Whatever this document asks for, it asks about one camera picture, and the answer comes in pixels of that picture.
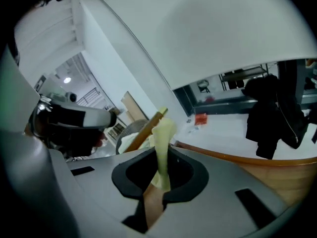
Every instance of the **shelf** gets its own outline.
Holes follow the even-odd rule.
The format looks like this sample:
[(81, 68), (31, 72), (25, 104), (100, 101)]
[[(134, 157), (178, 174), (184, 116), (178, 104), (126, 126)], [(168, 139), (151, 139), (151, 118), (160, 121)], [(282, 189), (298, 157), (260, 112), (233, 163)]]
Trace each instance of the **shelf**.
[(258, 66), (255, 68), (244, 70), (242, 72), (225, 75), (223, 76), (222, 81), (223, 82), (239, 81), (239, 80), (253, 78), (255, 76), (265, 74), (265, 73), (266, 73), (266, 70)]

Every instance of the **black jacket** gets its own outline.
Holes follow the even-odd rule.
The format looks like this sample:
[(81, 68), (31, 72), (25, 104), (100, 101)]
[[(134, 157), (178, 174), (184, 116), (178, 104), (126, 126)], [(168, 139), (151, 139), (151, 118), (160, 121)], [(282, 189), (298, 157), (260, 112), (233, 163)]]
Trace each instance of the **black jacket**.
[(300, 146), (308, 119), (276, 76), (251, 79), (242, 92), (257, 100), (249, 113), (246, 135), (258, 143), (257, 156), (272, 159), (279, 139), (295, 149)]

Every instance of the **black slot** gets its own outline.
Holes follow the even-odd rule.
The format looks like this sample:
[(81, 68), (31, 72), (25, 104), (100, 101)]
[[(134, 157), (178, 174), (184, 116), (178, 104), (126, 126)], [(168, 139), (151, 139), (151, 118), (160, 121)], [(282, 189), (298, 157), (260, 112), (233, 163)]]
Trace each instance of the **black slot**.
[(79, 168), (79, 169), (73, 169), (71, 170), (71, 173), (73, 174), (73, 176), (78, 176), (78, 175), (82, 175), (88, 172), (93, 171), (94, 169), (92, 167), (83, 167), (83, 168)]
[(238, 190), (235, 193), (259, 229), (276, 219), (270, 210), (248, 188)]
[(313, 138), (312, 138), (312, 142), (314, 144), (316, 144), (316, 141), (317, 141), (317, 129), (316, 129), (315, 134), (313, 135)]

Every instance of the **wooden handle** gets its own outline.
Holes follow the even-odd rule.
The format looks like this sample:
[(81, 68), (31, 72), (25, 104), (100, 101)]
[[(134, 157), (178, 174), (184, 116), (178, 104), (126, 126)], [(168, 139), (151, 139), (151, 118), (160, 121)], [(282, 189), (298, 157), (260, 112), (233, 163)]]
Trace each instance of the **wooden handle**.
[(124, 151), (131, 152), (138, 150), (147, 137), (152, 133), (152, 129), (159, 123), (159, 120), (163, 118), (163, 114), (157, 112), (152, 119), (141, 129), (139, 134), (133, 139), (130, 146)]

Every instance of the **black hole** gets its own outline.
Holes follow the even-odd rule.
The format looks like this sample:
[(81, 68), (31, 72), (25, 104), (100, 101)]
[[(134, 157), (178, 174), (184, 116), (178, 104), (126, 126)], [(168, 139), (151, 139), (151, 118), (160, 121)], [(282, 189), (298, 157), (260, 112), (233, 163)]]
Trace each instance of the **black hole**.
[(270, 210), (248, 188), (238, 190), (235, 193), (259, 229), (276, 219)]
[(82, 175), (88, 172), (93, 171), (94, 169), (92, 167), (83, 167), (83, 168), (79, 168), (79, 169), (73, 169), (71, 170), (71, 173), (73, 174), (73, 176), (78, 176), (78, 175)]
[(74, 94), (74, 93), (70, 94), (69, 99), (70, 99), (71, 102), (75, 102), (76, 99), (77, 99), (76, 94)]

